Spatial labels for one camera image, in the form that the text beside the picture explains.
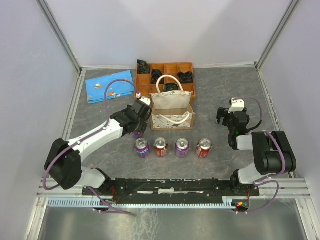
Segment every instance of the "wooden organizer box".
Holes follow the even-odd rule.
[[[162,72],[162,75],[171,75],[176,79],[178,78],[178,72],[192,72],[194,74],[194,67],[192,62],[173,62],[173,63],[148,63],[150,65],[150,74],[138,74],[138,67],[136,66],[136,80],[135,84],[139,89],[142,96],[150,98],[150,94],[156,94],[157,88],[155,84],[151,84],[151,73],[153,69],[159,69]],[[164,83],[175,83],[170,77],[164,78]],[[196,99],[196,84],[195,79],[193,79],[193,83],[181,84],[184,91],[193,92],[191,100],[194,101]],[[159,89],[161,92],[164,91],[164,85],[160,84]]]

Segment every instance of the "blue towel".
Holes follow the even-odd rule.
[[[89,104],[94,104],[104,101],[106,87],[113,80],[126,79],[133,83],[131,72],[123,71],[112,75],[101,76],[85,81],[86,95]],[[135,88],[130,83],[117,81],[113,83],[106,94],[106,99],[114,99],[133,94]]]

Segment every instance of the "can lid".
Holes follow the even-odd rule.
[[[185,138],[180,138],[178,141],[176,141],[176,145],[179,149],[184,150],[189,147],[189,142]]]
[[[147,140],[145,140],[144,138],[139,138],[135,142],[135,147],[137,149],[145,149],[147,147],[147,144],[148,144]]]
[[[211,141],[207,138],[204,138],[200,141],[199,145],[203,150],[209,150],[211,148]]]
[[[154,146],[158,149],[164,149],[167,146],[167,140],[163,137],[158,137],[154,142]]]

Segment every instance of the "marble-patterned floor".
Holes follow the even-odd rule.
[[[110,75],[124,69],[87,70],[85,80]],[[136,71],[131,70],[135,81]],[[91,154],[83,165],[100,168],[111,178],[219,178],[229,179],[234,170],[251,164],[253,152],[232,150],[228,145],[228,129],[215,124],[218,107],[228,108],[232,97],[255,97],[263,109],[263,123],[256,131],[272,131],[273,123],[265,95],[254,67],[243,68],[195,68],[196,100],[192,108],[196,113],[192,130],[152,131],[148,126],[144,138],[153,145],[158,137],[167,139],[169,152],[159,158],[152,149],[148,158],[140,158],[134,148],[135,139],[126,135],[101,147]],[[134,102],[133,95],[112,99],[108,102],[110,113],[120,111]],[[254,100],[245,101],[250,115],[248,127],[259,122],[259,106]],[[83,84],[70,138],[80,136],[106,120],[103,102],[88,104],[86,85]],[[186,138],[190,151],[186,158],[175,156],[175,142]],[[200,159],[195,156],[200,139],[211,140],[213,148],[209,156]]]

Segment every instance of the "black linear rail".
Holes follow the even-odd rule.
[[[112,196],[114,187],[118,204],[222,204],[222,197],[259,196],[253,184],[235,184],[218,179],[124,179],[111,180],[107,187],[97,189],[101,196]],[[92,196],[86,189],[82,195]]]

